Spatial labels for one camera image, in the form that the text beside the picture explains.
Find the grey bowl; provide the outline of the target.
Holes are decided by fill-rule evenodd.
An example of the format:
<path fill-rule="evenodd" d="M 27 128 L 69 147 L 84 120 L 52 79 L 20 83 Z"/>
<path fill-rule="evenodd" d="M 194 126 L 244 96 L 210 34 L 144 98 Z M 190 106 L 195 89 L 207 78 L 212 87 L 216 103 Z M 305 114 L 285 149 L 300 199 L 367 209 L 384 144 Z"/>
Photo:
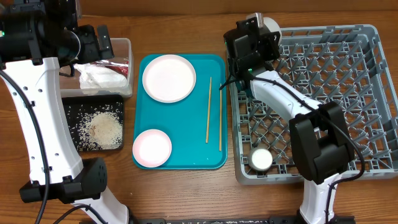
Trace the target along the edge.
<path fill-rule="evenodd" d="M 264 26 L 267 27 L 270 32 L 276 32 L 277 31 L 280 35 L 282 35 L 282 31 L 280 29 L 280 26 L 272 18 L 264 17 L 263 18 L 263 23 L 264 23 Z"/>

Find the red sauce packet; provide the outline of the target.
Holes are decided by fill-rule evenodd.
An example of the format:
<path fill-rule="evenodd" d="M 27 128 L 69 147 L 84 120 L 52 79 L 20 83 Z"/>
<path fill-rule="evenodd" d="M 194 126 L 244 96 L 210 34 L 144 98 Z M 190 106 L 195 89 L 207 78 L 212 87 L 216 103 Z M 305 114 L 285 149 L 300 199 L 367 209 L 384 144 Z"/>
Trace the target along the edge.
<path fill-rule="evenodd" d="M 102 66 L 109 68 L 117 73 L 124 75 L 125 77 L 128 76 L 129 73 L 129 64 L 128 63 L 119 63 L 119 62 L 112 62 L 110 60 L 100 60 L 94 63 L 95 65 Z"/>

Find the large white plate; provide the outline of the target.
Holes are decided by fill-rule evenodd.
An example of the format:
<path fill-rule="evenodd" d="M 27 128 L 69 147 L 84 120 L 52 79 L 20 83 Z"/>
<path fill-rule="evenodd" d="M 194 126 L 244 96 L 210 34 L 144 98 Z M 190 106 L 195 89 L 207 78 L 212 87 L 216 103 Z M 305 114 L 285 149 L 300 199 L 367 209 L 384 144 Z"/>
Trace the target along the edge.
<path fill-rule="evenodd" d="M 186 98 L 196 84 L 193 65 L 179 55 L 161 55 L 145 67 L 142 84 L 146 93 L 161 103 L 176 103 Z"/>

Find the white cup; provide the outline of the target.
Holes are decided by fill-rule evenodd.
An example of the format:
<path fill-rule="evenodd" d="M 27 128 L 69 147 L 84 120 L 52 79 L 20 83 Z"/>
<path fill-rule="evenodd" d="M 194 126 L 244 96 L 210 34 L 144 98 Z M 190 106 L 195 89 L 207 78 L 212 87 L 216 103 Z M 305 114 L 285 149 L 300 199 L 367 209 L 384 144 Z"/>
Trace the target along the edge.
<path fill-rule="evenodd" d="M 270 151 L 264 148 L 251 149 L 248 155 L 249 166 L 256 171 L 268 170 L 273 162 L 273 157 Z"/>

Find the white napkin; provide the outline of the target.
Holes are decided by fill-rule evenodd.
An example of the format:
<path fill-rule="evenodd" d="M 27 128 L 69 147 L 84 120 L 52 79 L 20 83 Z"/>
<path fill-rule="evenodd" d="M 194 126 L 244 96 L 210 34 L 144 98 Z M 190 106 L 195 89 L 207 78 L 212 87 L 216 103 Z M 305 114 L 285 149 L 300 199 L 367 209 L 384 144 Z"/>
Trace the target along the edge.
<path fill-rule="evenodd" d="M 74 69 L 80 72 L 81 89 L 119 88 L 127 84 L 127 78 L 114 70 L 90 63 L 75 64 Z"/>

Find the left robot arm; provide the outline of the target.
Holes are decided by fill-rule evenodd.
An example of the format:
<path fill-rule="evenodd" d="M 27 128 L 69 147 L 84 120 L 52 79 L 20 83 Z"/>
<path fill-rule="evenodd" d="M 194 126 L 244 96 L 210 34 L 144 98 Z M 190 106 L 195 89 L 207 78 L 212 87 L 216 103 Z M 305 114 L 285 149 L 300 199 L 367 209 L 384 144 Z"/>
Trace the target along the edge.
<path fill-rule="evenodd" d="M 23 202 L 57 199 L 95 223 L 132 223 L 107 186 L 102 158 L 82 159 L 60 93 L 60 69 L 113 58 L 108 28 L 78 25 L 76 1 L 14 1 L 1 14 L 1 78 L 14 101 L 29 155 Z"/>

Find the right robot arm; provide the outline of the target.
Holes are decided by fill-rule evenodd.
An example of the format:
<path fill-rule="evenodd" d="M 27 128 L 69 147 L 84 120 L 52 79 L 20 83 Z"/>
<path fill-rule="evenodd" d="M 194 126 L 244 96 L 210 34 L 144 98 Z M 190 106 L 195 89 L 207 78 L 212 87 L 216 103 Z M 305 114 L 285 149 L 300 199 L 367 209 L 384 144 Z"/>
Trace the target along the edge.
<path fill-rule="evenodd" d="M 349 162 L 359 157 L 349 136 L 341 107 L 322 104 L 285 82 L 270 64 L 280 57 L 282 32 L 271 18 L 256 12 L 237 21 L 224 36 L 229 76 L 239 91 L 259 100 L 289 124 L 292 157 L 304 180 L 303 202 L 294 223 L 354 223 L 354 217 L 339 217 L 333 211 L 338 184 L 360 178 L 343 177 Z"/>

